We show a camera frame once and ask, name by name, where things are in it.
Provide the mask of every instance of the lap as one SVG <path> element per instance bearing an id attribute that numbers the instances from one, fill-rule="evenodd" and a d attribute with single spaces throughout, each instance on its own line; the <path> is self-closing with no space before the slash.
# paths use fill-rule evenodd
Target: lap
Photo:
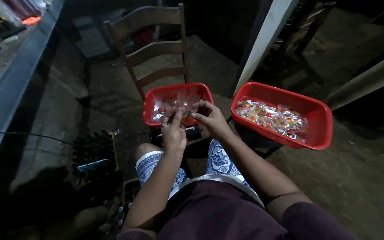
<path id="1" fill-rule="evenodd" d="M 139 148 L 136 151 L 136 156 L 140 154 Z M 157 166 L 158 161 L 160 160 L 163 153 L 164 152 L 162 150 L 145 152 L 144 155 L 140 156 L 139 160 L 137 160 L 136 171 L 137 171 L 137 175 L 139 176 L 139 182 L 142 186 L 151 176 L 152 171 Z M 182 182 L 188 179 L 189 178 L 186 177 L 185 171 L 180 168 L 179 171 L 177 172 L 176 179 L 174 180 L 172 189 L 177 187 L 179 184 L 181 184 Z"/>
<path id="2" fill-rule="evenodd" d="M 152 144 L 142 144 L 139 148 L 137 148 L 136 157 L 138 160 L 136 162 L 136 171 L 142 186 L 150 177 L 153 169 L 157 166 L 162 154 L 163 150 Z M 253 190 L 226 154 L 221 144 L 216 140 L 211 141 L 208 149 L 206 174 L 211 173 L 235 176 L 239 178 L 244 185 Z M 188 179 L 189 178 L 186 177 L 185 171 L 180 168 L 176 175 L 172 189 Z"/>

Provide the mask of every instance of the wrapped candy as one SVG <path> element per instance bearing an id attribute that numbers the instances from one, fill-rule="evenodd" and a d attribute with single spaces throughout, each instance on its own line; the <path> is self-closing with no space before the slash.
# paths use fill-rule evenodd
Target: wrapped candy
<path id="1" fill-rule="evenodd" d="M 191 125 L 194 119 L 190 116 L 192 105 L 201 100 L 201 95 L 179 92 L 173 96 L 166 96 L 155 100 L 152 119 L 155 123 L 162 122 L 164 115 L 173 108 L 184 108 L 182 123 Z"/>
<path id="2" fill-rule="evenodd" d="M 265 128 L 278 132 L 301 142 L 306 141 L 308 121 L 296 111 L 287 106 L 278 105 L 276 108 L 267 106 L 264 102 L 251 100 L 239 101 L 236 113 Z"/>

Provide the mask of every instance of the hand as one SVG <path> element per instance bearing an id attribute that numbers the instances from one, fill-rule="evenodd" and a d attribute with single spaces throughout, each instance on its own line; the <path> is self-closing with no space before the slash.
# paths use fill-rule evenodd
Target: hand
<path id="1" fill-rule="evenodd" d="M 180 123 L 183 111 L 182 108 L 178 108 L 163 117 L 161 133 L 165 152 L 183 153 L 186 148 L 185 127 Z"/>
<path id="2" fill-rule="evenodd" d="M 191 116 L 206 126 L 213 139 L 221 141 L 233 134 L 220 109 L 210 102 L 195 103 L 192 105 L 192 112 L 194 113 Z"/>

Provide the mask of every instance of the shirt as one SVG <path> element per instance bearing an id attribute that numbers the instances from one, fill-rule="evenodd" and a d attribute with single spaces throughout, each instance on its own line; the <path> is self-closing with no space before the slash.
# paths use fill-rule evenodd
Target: shirt
<path id="1" fill-rule="evenodd" d="M 298 202 L 277 222 L 248 194 L 225 182 L 202 180 L 178 191 L 163 211 L 158 239 L 352 240 L 355 237 L 315 204 Z M 127 232 L 122 240 L 151 239 Z"/>

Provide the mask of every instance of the wire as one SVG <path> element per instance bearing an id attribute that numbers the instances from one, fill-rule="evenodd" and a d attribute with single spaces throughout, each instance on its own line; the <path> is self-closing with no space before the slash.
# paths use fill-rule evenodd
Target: wire
<path id="1" fill-rule="evenodd" d="M 139 133 L 139 134 L 137 134 L 137 135 L 134 135 L 134 136 L 131 136 L 131 137 L 122 139 L 121 142 L 122 142 L 122 141 L 125 141 L 125 140 L 127 140 L 127 139 L 135 138 L 135 137 L 140 136 L 140 135 L 148 134 L 148 133 L 151 133 L 151 132 L 143 132 L 143 133 Z M 62 143 L 64 143 L 64 144 L 72 145 L 72 146 L 75 146 L 75 145 L 76 145 L 76 144 L 73 144 L 73 143 L 69 143 L 69 142 L 67 142 L 67 141 L 63 141 L 63 140 L 61 140 L 61 139 L 57 139 L 57 138 L 53 138 L 53 137 L 46 136 L 46 135 L 41 135 L 41 134 L 25 133 L 25 132 L 0 132 L 0 134 L 17 134 L 17 135 L 37 136 L 37 137 L 43 137 L 43 138 L 53 139 L 53 140 L 62 142 Z M 100 145 L 100 146 L 110 146 L 110 145 L 114 145 L 114 144 L 105 144 L 105 145 Z"/>

